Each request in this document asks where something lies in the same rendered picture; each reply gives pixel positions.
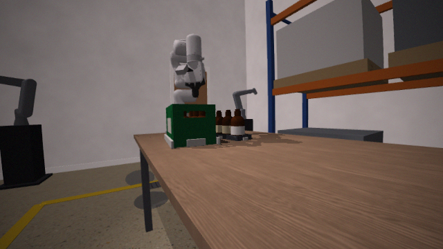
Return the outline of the brown glass bottle with white label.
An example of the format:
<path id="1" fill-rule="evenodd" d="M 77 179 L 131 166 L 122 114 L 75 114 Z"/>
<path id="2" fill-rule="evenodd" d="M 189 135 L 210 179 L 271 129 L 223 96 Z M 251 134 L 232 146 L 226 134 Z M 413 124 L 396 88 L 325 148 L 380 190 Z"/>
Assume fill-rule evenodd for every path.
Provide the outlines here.
<path id="1" fill-rule="evenodd" d="M 245 121 L 241 116 L 240 109 L 235 110 L 235 116 L 232 117 L 230 122 L 231 135 L 243 136 L 245 135 Z"/>

